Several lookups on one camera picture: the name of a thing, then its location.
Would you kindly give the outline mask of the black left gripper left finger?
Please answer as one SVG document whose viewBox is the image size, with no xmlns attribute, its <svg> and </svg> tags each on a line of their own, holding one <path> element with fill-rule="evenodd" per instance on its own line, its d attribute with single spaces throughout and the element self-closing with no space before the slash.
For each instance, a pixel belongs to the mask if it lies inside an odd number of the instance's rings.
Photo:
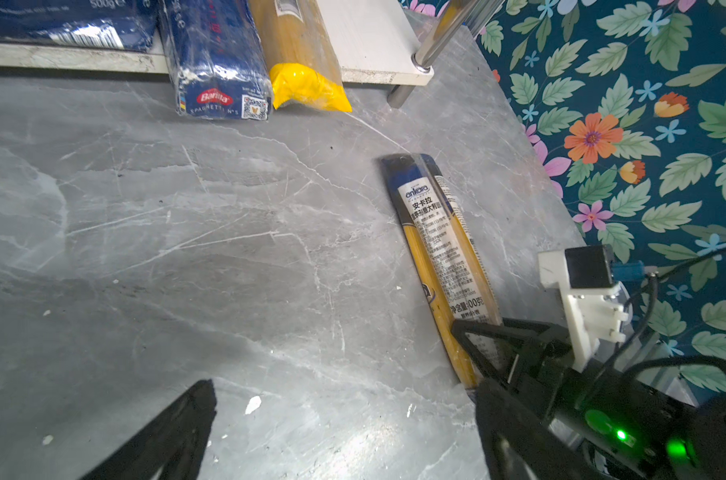
<svg viewBox="0 0 726 480">
<path fill-rule="evenodd" d="M 197 381 L 84 477 L 196 479 L 217 414 L 216 407 L 213 381 Z"/>
</svg>

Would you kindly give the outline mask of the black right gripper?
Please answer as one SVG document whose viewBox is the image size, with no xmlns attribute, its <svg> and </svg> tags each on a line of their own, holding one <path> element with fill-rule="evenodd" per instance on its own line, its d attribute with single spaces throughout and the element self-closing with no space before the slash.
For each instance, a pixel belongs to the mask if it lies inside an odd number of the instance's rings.
<svg viewBox="0 0 726 480">
<path fill-rule="evenodd" d="M 558 420 L 582 436 L 614 463 L 618 478 L 726 479 L 726 390 L 692 406 L 638 379 L 647 370 L 680 369 L 714 372 L 726 381 L 726 360 L 674 357 L 624 371 L 592 360 L 577 372 L 565 364 L 571 348 L 560 326 L 455 320 L 451 332 L 485 378 L 549 430 Z"/>
</svg>

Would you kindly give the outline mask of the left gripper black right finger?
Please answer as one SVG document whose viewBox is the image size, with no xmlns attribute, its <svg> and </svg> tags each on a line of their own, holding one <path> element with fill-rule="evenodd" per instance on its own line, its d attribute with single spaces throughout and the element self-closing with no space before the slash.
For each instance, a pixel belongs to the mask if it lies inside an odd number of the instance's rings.
<svg viewBox="0 0 726 480">
<path fill-rule="evenodd" d="M 493 479 L 513 479 L 515 453 L 539 479 L 602 479 L 499 383 L 485 379 L 476 390 L 476 424 Z"/>
</svg>

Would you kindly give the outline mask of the clear spaghetti bag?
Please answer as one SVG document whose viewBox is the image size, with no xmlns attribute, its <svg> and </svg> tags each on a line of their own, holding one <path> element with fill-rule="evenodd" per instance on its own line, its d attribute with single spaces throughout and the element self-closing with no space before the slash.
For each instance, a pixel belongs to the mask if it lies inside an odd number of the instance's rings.
<svg viewBox="0 0 726 480">
<path fill-rule="evenodd" d="M 379 159 L 441 341 L 467 391 L 486 376 L 452 333 L 455 321 L 500 326 L 500 309 L 456 196 L 427 154 Z"/>
</svg>

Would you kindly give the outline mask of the yellow spaghetti bag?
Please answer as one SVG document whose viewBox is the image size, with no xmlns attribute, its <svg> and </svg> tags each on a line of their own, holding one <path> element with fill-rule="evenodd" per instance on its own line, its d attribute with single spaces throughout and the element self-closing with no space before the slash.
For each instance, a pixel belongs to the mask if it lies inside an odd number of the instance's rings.
<svg viewBox="0 0 726 480">
<path fill-rule="evenodd" d="M 350 113 L 341 67 L 315 1 L 248 2 L 264 52 L 273 108 L 299 103 Z"/>
</svg>

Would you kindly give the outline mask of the blue Barilla spaghetti bag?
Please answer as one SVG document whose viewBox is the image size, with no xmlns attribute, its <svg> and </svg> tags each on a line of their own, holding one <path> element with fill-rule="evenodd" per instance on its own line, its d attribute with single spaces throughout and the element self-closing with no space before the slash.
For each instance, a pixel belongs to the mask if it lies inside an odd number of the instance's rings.
<svg viewBox="0 0 726 480">
<path fill-rule="evenodd" d="M 159 31 L 179 114 L 268 119 L 272 84 L 246 1 L 161 1 Z"/>
</svg>

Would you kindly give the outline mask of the blue Barilla pasta bag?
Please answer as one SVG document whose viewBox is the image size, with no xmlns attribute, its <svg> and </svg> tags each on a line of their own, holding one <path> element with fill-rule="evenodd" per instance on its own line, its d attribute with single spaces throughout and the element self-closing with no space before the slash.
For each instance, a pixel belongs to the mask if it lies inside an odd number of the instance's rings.
<svg viewBox="0 0 726 480">
<path fill-rule="evenodd" d="M 0 42 L 147 52 L 157 21 L 156 1 L 0 0 Z"/>
</svg>

